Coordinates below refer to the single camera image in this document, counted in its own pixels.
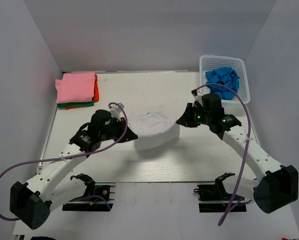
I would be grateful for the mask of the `white t shirt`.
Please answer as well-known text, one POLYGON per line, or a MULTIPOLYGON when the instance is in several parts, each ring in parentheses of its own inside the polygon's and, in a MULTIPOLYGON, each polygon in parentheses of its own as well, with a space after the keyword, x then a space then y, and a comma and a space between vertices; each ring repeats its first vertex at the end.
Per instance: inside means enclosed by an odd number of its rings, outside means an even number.
POLYGON ((180 126, 164 109, 137 112, 128 117, 128 127, 138 136, 137 151, 157 148, 179 137, 180 126))

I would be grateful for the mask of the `blue t shirt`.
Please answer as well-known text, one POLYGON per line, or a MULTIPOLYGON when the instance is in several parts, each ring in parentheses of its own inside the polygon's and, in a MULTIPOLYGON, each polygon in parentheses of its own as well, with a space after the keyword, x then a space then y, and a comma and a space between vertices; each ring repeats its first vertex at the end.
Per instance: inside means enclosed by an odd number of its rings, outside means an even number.
POLYGON ((220 67, 205 72, 206 83, 209 84, 210 92, 217 94, 222 100, 231 101, 238 93, 240 77, 231 67, 220 67))

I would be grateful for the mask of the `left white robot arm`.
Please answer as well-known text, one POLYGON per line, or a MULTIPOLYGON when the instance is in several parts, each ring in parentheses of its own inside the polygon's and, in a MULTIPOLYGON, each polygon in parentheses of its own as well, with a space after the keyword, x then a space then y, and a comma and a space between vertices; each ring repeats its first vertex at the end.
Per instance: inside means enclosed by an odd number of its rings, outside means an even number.
POLYGON ((90 155, 102 151, 101 143, 125 143, 138 136, 128 127, 121 104, 111 103, 108 110, 97 110, 90 122, 84 123, 49 164, 25 183, 16 182, 10 190, 10 211, 30 229, 44 224, 56 208, 73 200, 95 198, 95 181, 76 166, 90 155))

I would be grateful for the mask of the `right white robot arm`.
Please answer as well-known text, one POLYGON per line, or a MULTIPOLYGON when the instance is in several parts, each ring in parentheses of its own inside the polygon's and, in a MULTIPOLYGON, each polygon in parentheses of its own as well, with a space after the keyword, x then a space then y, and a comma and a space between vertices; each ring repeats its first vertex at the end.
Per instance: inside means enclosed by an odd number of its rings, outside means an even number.
POLYGON ((225 113, 217 94, 196 96, 193 103, 187 103, 176 123, 186 128, 208 126, 245 161, 255 175, 255 179, 246 179, 226 172, 217 177, 213 185, 199 185, 194 189, 200 201, 227 201, 234 195, 235 203, 251 200, 264 213, 270 214, 298 199, 297 169, 292 165, 282 165, 249 138, 242 123, 234 115, 225 113))

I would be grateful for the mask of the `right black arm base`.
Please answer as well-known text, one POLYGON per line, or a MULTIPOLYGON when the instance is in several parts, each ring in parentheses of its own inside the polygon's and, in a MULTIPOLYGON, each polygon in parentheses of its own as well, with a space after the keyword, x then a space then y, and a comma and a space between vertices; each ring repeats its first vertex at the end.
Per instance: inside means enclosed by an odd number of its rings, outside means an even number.
POLYGON ((214 184, 199 184, 193 193, 198 197, 200 213, 224 213, 232 196, 214 184))

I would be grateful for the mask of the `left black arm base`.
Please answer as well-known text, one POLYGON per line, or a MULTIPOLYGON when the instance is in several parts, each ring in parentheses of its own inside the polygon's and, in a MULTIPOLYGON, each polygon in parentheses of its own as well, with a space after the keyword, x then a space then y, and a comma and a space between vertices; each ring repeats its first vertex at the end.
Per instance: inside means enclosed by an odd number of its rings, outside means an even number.
POLYGON ((67 202, 62 206, 63 212, 110 212, 115 201, 115 183, 96 183, 94 196, 67 202))

